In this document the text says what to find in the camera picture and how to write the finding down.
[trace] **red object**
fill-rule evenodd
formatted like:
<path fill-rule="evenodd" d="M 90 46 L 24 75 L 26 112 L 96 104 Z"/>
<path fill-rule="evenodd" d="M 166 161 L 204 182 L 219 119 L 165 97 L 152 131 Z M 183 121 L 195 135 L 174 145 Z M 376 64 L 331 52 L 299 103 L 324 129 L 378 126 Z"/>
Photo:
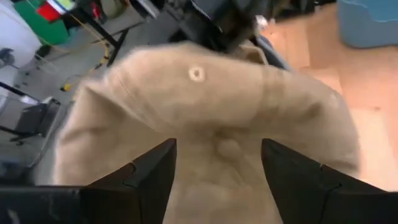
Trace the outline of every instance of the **red object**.
<path fill-rule="evenodd" d="M 61 14 L 57 12 L 47 1 L 37 9 L 37 13 L 44 17 L 45 20 L 52 22 L 61 18 Z"/>
<path fill-rule="evenodd" d="M 98 7 L 97 4 L 95 4 L 95 2 L 92 2 L 91 3 L 91 8 L 93 9 L 93 14 L 94 14 L 95 18 L 99 19 L 100 15 L 101 15 L 100 7 Z"/>

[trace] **blue plastic bin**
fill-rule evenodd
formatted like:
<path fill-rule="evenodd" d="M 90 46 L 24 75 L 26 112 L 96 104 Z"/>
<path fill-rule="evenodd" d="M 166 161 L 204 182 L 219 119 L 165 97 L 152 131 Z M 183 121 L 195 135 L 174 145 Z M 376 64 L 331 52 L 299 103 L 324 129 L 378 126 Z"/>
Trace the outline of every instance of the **blue plastic bin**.
<path fill-rule="evenodd" d="M 340 37 L 352 47 L 398 45 L 398 0 L 338 0 Z"/>

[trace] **wooden floor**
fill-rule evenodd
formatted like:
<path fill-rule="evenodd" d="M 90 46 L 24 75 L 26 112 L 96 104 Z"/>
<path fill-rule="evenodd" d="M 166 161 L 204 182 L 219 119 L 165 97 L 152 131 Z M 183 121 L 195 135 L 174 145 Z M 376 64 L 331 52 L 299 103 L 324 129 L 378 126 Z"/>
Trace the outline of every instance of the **wooden floor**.
<path fill-rule="evenodd" d="M 398 47 L 352 49 L 340 42 L 336 7 L 271 24 L 263 33 L 295 70 L 347 101 L 361 142 L 361 178 L 398 190 Z"/>

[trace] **beige hat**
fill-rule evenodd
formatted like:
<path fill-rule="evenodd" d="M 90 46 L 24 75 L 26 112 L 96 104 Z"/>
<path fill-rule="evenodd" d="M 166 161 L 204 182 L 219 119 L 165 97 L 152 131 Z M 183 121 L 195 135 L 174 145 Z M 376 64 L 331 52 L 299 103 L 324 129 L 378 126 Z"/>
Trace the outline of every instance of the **beige hat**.
<path fill-rule="evenodd" d="M 234 56 L 189 43 L 133 51 L 103 81 L 80 87 L 54 184 L 90 184 L 177 138 L 165 223 L 282 223 L 261 139 L 355 176 L 358 137 L 337 92 L 258 62 L 264 55 L 250 46 Z"/>

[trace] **metal eyelet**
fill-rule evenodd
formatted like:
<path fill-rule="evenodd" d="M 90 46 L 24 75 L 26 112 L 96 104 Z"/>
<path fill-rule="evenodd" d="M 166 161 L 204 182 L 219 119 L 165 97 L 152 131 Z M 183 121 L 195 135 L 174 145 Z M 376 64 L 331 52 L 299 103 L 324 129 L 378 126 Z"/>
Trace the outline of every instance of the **metal eyelet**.
<path fill-rule="evenodd" d="M 189 77 L 194 82 L 205 81 L 205 70 L 201 67 L 192 67 L 189 69 Z"/>

